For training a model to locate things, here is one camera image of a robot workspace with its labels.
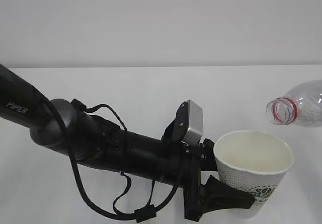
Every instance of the black cable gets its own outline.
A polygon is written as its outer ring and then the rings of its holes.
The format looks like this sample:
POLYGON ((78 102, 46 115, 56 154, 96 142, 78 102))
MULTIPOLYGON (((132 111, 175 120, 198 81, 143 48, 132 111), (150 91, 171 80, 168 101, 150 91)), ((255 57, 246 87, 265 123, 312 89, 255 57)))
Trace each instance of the black cable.
MULTIPOLYGON (((43 100, 44 104, 49 109, 49 111, 52 113, 52 115, 55 118, 55 120, 57 121, 57 124, 58 124, 58 126, 59 126, 59 128, 60 128, 60 130, 62 132, 62 135, 66 139, 66 147, 67 147, 67 151, 68 151, 68 157, 69 157, 69 160, 70 160, 71 168, 72 168, 72 171, 73 171, 73 174, 74 174, 74 177, 75 177, 75 181, 76 181, 77 188, 79 190, 79 193, 80 193, 83 201, 92 210, 94 210, 95 212, 97 212, 97 213, 99 213, 99 214, 101 214, 101 215, 103 215, 105 217, 108 217, 110 219, 114 219, 114 220, 135 220, 136 219, 135 213, 131 213, 131 214, 123 213, 122 215, 113 214, 113 213, 110 213, 108 211, 105 211, 105 210, 99 208, 97 205, 95 205, 89 199, 89 197, 87 196, 87 194, 85 192, 85 189, 84 189, 84 186, 83 186, 83 183, 82 183, 81 176, 79 174, 77 162, 76 162, 76 159, 75 159, 75 154, 74 154, 74 151, 73 151, 72 146, 70 144, 70 137, 69 137, 69 133, 67 131, 67 128, 65 126, 65 123, 62 120, 62 118, 61 118, 59 112, 57 111, 57 109, 55 108, 55 106, 44 95, 41 94, 41 96, 42 96, 42 100, 43 100)), ((92 112, 97 111, 101 107, 107 107, 108 109, 110 109, 112 111, 112 113, 115 115, 115 117, 120 121, 120 123, 122 124, 124 130, 127 133, 127 128, 126 128, 125 124, 122 122, 122 120, 120 119, 120 117, 117 115, 117 113, 110 106, 108 106, 106 104, 100 104, 100 105, 98 105, 96 107, 86 109, 86 112, 92 113, 92 112)), ((166 199, 160 205, 158 205, 155 208, 156 211, 161 210, 162 208, 164 208, 170 202, 170 200, 173 198, 174 194, 176 193, 176 191, 177 191, 177 189, 179 187, 180 180, 181 180, 182 173, 183 173, 183 162, 184 162, 182 150, 180 151, 180 153, 181 153, 180 154, 180 160, 179 160, 180 161, 180 166, 179 166, 179 173, 178 173, 178 176, 177 176, 176 183, 172 187, 172 190, 169 193, 169 195, 166 197, 166 199)))
POLYGON ((121 172, 121 176, 124 176, 126 178, 126 187, 125 190, 123 191, 123 193, 121 195, 119 195, 114 201, 113 201, 113 210, 116 214, 118 215, 123 215, 123 214, 127 214, 124 212, 119 211, 116 207, 115 204, 116 202, 122 197, 124 196, 127 192, 129 192, 130 188, 131 188, 131 184, 132 184, 132 180, 129 176, 127 176, 123 171, 121 172))
POLYGON ((55 120, 57 121, 57 124, 63 134, 63 136, 66 139, 66 145, 67 145, 67 151, 68 151, 68 156, 69 156, 69 160, 70 160, 70 164, 71 164, 71 168, 75 177, 75 181, 76 181, 76 185, 78 187, 79 193, 83 199, 83 201, 94 211, 96 211, 97 213, 108 217, 110 219, 114 219, 114 220, 135 220, 136 217, 134 214, 129 214, 129 215, 116 215, 110 212, 107 212, 101 208, 99 208, 97 205, 95 205, 87 196, 84 186, 82 184, 82 179, 81 176, 79 174, 78 171, 78 166, 77 166, 77 162, 75 159, 75 155, 74 155, 74 151, 72 149, 72 146, 70 144, 70 138, 69 138, 69 133, 67 131, 67 128, 65 126, 64 121, 62 120, 59 112, 57 111, 57 109, 55 108, 55 106, 45 97, 42 95, 44 104, 48 107, 49 111, 52 113, 53 117, 55 118, 55 120))
POLYGON ((170 191, 169 195, 166 197, 166 199, 156 207, 156 211, 161 210, 162 208, 164 208, 173 198, 173 196, 175 195, 179 185, 180 185, 180 181, 181 181, 181 177, 183 174, 183 168, 184 167, 184 154, 183 154, 183 150, 180 150, 180 166, 179 166, 179 173, 177 176, 177 180, 175 185, 172 187, 172 190, 170 191))
POLYGON ((122 125, 122 127, 124 128, 124 131, 125 131, 125 136, 127 136, 127 128, 126 128, 125 124, 123 123, 123 121, 121 120, 119 115, 117 115, 117 113, 109 105, 107 105, 107 104, 99 104, 99 105, 97 105, 95 107, 92 107, 92 108, 86 108, 84 110, 84 112, 93 113, 93 112, 96 112, 97 110, 99 110, 102 107, 106 107, 106 108, 110 109, 110 111, 114 114, 114 116, 117 118, 117 120, 119 120, 119 122, 121 123, 121 125, 122 125))
POLYGON ((150 197, 149 197, 149 200, 147 201, 147 204, 145 205, 145 207, 147 207, 151 204, 154 186, 155 186, 155 179, 152 180, 150 197))

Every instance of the white table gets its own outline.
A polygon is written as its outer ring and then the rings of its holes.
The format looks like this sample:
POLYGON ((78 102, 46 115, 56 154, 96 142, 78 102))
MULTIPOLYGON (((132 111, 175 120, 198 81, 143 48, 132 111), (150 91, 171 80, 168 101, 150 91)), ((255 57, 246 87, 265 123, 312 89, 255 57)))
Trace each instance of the white table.
MULTIPOLYGON (((261 212, 240 220, 220 210, 205 214, 200 223, 318 224, 322 219, 322 130, 275 126, 265 116, 268 101, 298 83, 319 79, 322 65, 30 68, 14 72, 49 99, 77 98, 88 106, 108 103, 130 131, 155 138, 161 137, 178 106, 187 99, 203 108, 206 138, 216 140, 240 129, 279 136, 293 149, 295 164, 261 212)), ((108 111, 100 110, 99 114, 117 122, 108 111)), ((116 223, 83 203, 66 156, 34 144, 27 129, 3 119, 0 140, 1 223, 116 223)), ((125 188, 124 177, 79 168, 90 198, 111 211, 112 201, 125 188)), ((123 211, 142 207, 149 196, 150 181, 132 179, 132 189, 118 204, 123 211)), ((152 202, 160 203, 170 189, 157 183, 152 202)), ((183 198, 178 191, 157 218, 147 223, 189 222, 183 218, 183 198)))

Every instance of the cup rim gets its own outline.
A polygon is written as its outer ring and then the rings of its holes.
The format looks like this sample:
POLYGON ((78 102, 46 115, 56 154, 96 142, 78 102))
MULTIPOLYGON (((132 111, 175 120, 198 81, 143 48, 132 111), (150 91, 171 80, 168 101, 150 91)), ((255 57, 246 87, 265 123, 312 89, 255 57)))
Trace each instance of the cup rim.
POLYGON ((230 167, 231 169, 234 169, 234 170, 238 170, 238 171, 242 171, 242 172, 247 172, 247 173, 251 173, 251 174, 255 174, 255 175, 278 175, 278 174, 284 174, 284 173, 286 173, 287 171, 289 171, 291 168, 292 168, 292 166, 293 166, 293 164, 294 164, 294 155, 293 155, 293 151, 292 151, 292 149, 290 148, 290 146, 283 140, 283 139, 281 139, 281 138, 279 138, 279 137, 276 137, 276 136, 274 136, 274 135, 272 135, 272 134, 269 134, 269 133, 266 133, 266 132, 262 132, 262 131, 255 131, 255 130, 239 130, 239 131, 232 131, 232 132, 228 132, 228 133, 226 133, 226 134, 224 134, 224 135, 222 135, 219 139, 217 139, 217 141, 216 141, 216 143, 214 144, 214 147, 213 147, 213 154, 214 154, 214 156, 215 156, 215 159, 216 160, 218 160, 218 161, 220 161, 222 164, 224 164, 224 165, 226 165, 226 166, 228 166, 228 167, 230 167), (280 170, 280 171, 274 171, 274 172, 272 172, 272 171, 269 171, 269 172, 264 172, 264 171, 255 171, 255 170, 248 170, 248 169, 244 169, 244 168, 241 168, 241 167, 237 167, 237 166, 234 166, 234 165, 231 165, 231 164, 229 164, 229 163, 227 163, 227 162, 225 162, 225 161, 223 161, 223 160, 221 160, 218 156, 216 156, 216 153, 215 153, 215 148, 216 148, 216 144, 217 144, 217 142, 219 142, 220 140, 222 140, 224 137, 226 137, 227 135, 230 135, 230 134, 232 134, 232 133, 238 133, 238 132, 256 132, 256 133, 260 133, 260 134, 264 134, 264 135, 268 135, 268 136, 270 136, 270 137, 273 137, 273 138, 275 138, 275 139, 277 139, 277 140, 279 140, 279 141, 281 141, 281 142, 283 142, 284 143, 284 145, 286 146, 286 148, 289 150, 289 152, 291 153, 291 158, 292 158, 292 160, 291 160, 291 164, 290 164, 290 166, 288 167, 288 168, 286 168, 286 169, 284 169, 284 170, 280 170))

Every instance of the black mount bracket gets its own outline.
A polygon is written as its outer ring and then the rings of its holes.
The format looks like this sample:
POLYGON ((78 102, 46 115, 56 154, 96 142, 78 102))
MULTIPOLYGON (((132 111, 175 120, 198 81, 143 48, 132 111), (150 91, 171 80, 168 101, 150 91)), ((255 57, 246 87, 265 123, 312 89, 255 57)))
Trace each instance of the black mount bracket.
MULTIPOLYGON (((188 110, 178 109, 175 120, 166 128, 163 140, 171 142, 175 139, 177 142, 183 139, 188 125, 188 117, 183 112, 187 114, 188 110), (184 126, 180 127, 179 122, 184 122, 184 126)), ((214 142, 209 139, 195 146, 186 146, 186 154, 190 158, 190 180, 183 188, 185 219, 199 221, 203 214, 221 209, 249 209, 255 202, 251 194, 234 189, 213 176, 205 185, 201 184, 201 171, 218 171, 213 147, 214 142)))

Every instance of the printed logo on cup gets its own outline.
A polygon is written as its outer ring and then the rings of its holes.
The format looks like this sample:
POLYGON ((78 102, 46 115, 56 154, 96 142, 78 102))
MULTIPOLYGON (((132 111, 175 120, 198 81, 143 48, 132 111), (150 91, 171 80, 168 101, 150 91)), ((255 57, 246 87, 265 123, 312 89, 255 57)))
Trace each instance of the printed logo on cup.
POLYGON ((248 193, 255 197, 254 205, 263 205, 276 189, 277 185, 255 186, 248 193))

